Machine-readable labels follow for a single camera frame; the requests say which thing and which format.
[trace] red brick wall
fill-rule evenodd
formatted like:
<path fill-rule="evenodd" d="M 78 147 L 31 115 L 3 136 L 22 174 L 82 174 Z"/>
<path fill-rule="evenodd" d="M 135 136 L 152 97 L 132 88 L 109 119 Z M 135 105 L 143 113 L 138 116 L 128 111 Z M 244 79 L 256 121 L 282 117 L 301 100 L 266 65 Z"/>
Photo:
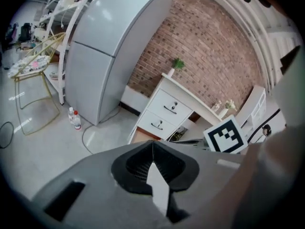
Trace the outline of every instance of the red brick wall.
<path fill-rule="evenodd" d="M 263 85 L 252 46 L 213 0 L 173 0 L 168 18 L 145 48 L 128 85 L 150 97 L 176 57 L 186 67 L 173 79 L 210 107 L 218 100 L 224 104 L 233 99 L 240 108 L 252 86 Z"/>

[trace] potted plant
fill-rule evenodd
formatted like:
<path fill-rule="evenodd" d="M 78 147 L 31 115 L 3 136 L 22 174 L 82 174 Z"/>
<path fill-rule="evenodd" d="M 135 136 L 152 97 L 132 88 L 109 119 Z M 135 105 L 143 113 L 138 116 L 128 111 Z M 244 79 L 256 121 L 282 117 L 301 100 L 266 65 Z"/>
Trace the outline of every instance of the potted plant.
<path fill-rule="evenodd" d="M 168 76 L 171 77 L 173 73 L 175 72 L 175 69 L 182 69 L 185 66 L 185 63 L 180 58 L 175 58 L 173 60 L 173 65 L 171 70 L 168 72 Z"/>
<path fill-rule="evenodd" d="M 219 117 L 220 118 L 223 118 L 225 116 L 225 114 L 228 112 L 229 109 L 234 109 L 236 110 L 236 107 L 235 107 L 235 104 L 234 104 L 234 101 L 232 99 L 230 100 L 227 100 L 225 102 L 225 108 L 219 113 Z"/>

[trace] water bottle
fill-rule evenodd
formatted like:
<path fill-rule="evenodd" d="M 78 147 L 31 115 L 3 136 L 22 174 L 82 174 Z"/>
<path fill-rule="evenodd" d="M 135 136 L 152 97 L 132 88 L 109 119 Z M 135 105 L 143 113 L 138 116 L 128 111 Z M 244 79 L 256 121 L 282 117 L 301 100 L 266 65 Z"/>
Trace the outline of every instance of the water bottle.
<path fill-rule="evenodd" d="M 74 111 L 73 123 L 76 130 L 81 129 L 81 117 L 79 116 L 77 110 Z"/>
<path fill-rule="evenodd" d="M 69 121 L 70 121 L 70 123 L 73 125 L 73 124 L 74 124 L 74 122 L 73 122 L 74 111 L 73 111 L 73 108 L 72 108 L 72 107 L 69 108 L 68 116 L 69 116 Z"/>

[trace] chair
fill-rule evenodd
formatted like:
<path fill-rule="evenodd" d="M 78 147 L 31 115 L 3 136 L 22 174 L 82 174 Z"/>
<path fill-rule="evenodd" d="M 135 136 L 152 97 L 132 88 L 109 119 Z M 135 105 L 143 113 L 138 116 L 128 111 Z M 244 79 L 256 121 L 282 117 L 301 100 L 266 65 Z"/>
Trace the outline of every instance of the chair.
<path fill-rule="evenodd" d="M 21 26 L 18 41 L 26 42 L 26 41 L 30 41 L 30 40 L 31 40 L 31 24 L 24 23 L 24 25 Z"/>
<path fill-rule="evenodd" d="M 20 82 L 24 81 L 24 80 L 27 80 L 27 79 L 30 79 L 30 78 L 35 77 L 35 76 L 41 76 L 42 77 L 44 86 L 47 89 L 47 92 L 48 92 L 49 96 L 38 99 L 38 100 L 35 100 L 33 102 L 30 102 L 23 107 L 21 106 L 20 98 L 18 98 L 20 109 L 24 109 L 25 107 L 27 107 L 31 103 L 37 102 L 39 100 L 50 99 L 50 100 L 52 100 L 52 102 L 54 103 L 54 105 L 55 105 L 55 107 L 58 111 L 58 113 L 56 114 L 55 117 L 53 117 L 48 123 L 46 123 L 45 125 L 40 127 L 38 130 L 35 130 L 33 132 L 30 132 L 30 133 L 24 133 L 24 130 L 23 130 L 22 125 L 21 125 L 21 120 L 20 120 L 20 115 L 19 115 L 19 110 L 18 110 L 17 97 L 16 97 L 15 101 L 16 101 L 17 115 L 18 115 L 19 123 L 20 123 L 21 129 L 22 129 L 22 132 L 23 132 L 24 135 L 30 135 L 30 134 L 33 134 L 35 132 L 40 131 L 42 128 L 44 128 L 48 124 L 50 124 L 60 114 L 60 110 L 56 106 L 56 104 L 53 100 L 53 97 L 51 95 L 51 92 L 48 88 L 47 82 L 45 80 L 44 71 L 49 66 L 50 61 L 51 61 L 53 55 L 55 54 L 55 51 L 56 51 L 57 47 L 62 43 L 62 40 L 63 40 L 64 36 L 65 36 L 65 32 L 62 32 L 62 33 L 59 33 L 59 34 L 56 34 L 54 36 L 49 37 L 47 40 L 43 41 L 42 43 L 40 43 L 39 45 L 34 47 L 32 50 L 30 50 L 22 60 L 19 60 L 17 63 L 15 63 L 11 67 L 11 69 L 8 73 L 9 78 L 14 79 L 14 82 L 15 82 L 15 96 L 18 96 L 20 94 Z M 35 52 L 39 48 L 42 48 L 42 50 L 35 54 Z"/>

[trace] white cabinet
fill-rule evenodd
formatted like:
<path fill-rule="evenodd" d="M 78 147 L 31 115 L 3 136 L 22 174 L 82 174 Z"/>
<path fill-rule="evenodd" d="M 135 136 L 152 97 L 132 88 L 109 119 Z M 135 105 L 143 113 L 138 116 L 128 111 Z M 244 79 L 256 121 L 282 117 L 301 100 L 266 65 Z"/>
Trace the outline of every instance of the white cabinet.
<path fill-rule="evenodd" d="M 163 78 L 140 114 L 130 136 L 131 143 L 137 131 L 152 139 L 168 139 L 196 111 L 211 125 L 221 119 L 194 94 L 185 89 L 171 77 L 162 73 Z"/>
<path fill-rule="evenodd" d="M 156 116 L 150 111 L 146 110 L 142 118 L 140 119 L 138 126 L 145 131 L 154 134 L 161 139 L 166 139 L 173 131 L 176 130 L 176 127 L 163 118 Z"/>
<path fill-rule="evenodd" d="M 190 108 L 161 89 L 149 104 L 148 110 L 173 125 L 179 125 L 192 112 Z"/>

